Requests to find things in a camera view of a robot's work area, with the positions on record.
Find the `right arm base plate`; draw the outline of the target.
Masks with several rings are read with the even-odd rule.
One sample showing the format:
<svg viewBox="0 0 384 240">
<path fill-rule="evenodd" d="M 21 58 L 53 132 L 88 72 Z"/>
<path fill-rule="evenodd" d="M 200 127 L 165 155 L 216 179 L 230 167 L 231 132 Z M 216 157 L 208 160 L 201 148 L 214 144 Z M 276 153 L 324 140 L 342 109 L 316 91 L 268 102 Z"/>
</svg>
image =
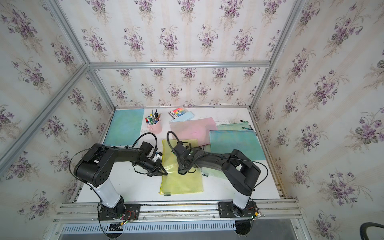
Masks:
<svg viewBox="0 0 384 240">
<path fill-rule="evenodd" d="M 219 202 L 218 211 L 220 218 L 258 218 L 260 217 L 260 209 L 256 202 L 248 201 L 246 207 L 241 209 L 233 202 Z"/>
</svg>

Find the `blue mesh document bag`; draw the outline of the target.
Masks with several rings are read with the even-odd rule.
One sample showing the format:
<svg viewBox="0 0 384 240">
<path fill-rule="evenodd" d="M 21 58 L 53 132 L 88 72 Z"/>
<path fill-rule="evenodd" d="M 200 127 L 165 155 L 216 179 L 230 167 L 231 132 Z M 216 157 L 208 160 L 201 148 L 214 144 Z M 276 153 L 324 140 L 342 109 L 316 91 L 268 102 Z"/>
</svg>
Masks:
<svg viewBox="0 0 384 240">
<path fill-rule="evenodd" d="M 104 145 L 131 146 L 140 136 L 144 109 L 116 110 L 107 131 Z"/>
</svg>

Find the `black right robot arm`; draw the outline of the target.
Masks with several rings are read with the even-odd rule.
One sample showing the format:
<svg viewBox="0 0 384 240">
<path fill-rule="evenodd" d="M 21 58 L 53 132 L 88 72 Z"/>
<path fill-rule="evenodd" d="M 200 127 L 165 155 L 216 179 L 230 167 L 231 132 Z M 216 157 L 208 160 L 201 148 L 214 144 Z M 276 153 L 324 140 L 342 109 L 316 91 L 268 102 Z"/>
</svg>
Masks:
<svg viewBox="0 0 384 240">
<path fill-rule="evenodd" d="M 178 162 L 178 173 L 185 175 L 192 168 L 208 168 L 224 173 L 237 191 L 232 199 L 233 205 L 244 210 L 251 198 L 261 170 L 241 151 L 233 150 L 227 154 L 210 153 L 201 148 L 187 148 L 182 142 L 171 147 Z"/>
</svg>

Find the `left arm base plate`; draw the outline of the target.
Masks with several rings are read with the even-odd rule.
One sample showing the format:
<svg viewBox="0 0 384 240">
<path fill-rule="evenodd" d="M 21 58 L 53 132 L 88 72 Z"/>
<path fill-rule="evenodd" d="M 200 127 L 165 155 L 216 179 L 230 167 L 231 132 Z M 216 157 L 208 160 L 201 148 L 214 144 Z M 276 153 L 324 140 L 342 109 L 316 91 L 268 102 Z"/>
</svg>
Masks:
<svg viewBox="0 0 384 240">
<path fill-rule="evenodd" d="M 117 204 L 115 208 L 100 205 L 98 210 L 99 221 L 133 221 L 140 215 L 141 204 Z"/>
</svg>

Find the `green and grey cleaning cloth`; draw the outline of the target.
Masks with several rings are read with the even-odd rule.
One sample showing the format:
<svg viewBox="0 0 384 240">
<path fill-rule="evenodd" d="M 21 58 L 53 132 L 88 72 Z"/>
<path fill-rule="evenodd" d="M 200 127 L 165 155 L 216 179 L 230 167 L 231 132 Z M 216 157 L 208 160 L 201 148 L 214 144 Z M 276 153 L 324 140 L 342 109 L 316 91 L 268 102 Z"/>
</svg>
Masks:
<svg viewBox="0 0 384 240">
<path fill-rule="evenodd" d="M 186 175 L 187 173 L 193 174 L 195 172 L 196 172 L 196 169 L 194 169 L 193 171 L 187 171 L 186 169 L 178 168 L 179 175 Z"/>
</svg>

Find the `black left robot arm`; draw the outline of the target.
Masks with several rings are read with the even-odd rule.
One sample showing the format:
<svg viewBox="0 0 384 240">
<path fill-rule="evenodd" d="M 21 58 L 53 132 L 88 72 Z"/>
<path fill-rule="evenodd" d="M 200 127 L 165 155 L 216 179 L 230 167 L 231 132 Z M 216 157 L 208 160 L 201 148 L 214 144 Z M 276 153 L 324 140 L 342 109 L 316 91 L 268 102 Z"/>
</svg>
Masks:
<svg viewBox="0 0 384 240">
<path fill-rule="evenodd" d="M 149 177 L 166 176 L 168 173 L 162 166 L 162 160 L 154 160 L 156 151 L 157 147 L 147 142 L 143 142 L 139 148 L 94 144 L 77 163 L 73 175 L 93 188 L 104 207 L 112 209 L 120 204 L 122 198 L 110 180 L 114 164 L 131 162 L 133 166 L 146 170 L 145 175 Z"/>
</svg>

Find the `yellow mesh document bag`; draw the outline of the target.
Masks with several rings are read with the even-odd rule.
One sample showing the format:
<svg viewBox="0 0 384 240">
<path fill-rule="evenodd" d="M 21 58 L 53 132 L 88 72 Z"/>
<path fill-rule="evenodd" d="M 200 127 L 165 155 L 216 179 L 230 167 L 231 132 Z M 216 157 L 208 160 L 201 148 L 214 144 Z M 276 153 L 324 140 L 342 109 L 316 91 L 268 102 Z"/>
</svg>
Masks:
<svg viewBox="0 0 384 240">
<path fill-rule="evenodd" d="M 162 165 L 167 171 L 166 176 L 162 176 L 160 186 L 161 195 L 182 195 L 202 193 L 203 178 L 201 170 L 192 168 L 186 172 L 183 168 L 179 168 L 176 155 L 171 148 L 175 148 L 177 140 L 162 140 L 163 157 Z"/>
</svg>

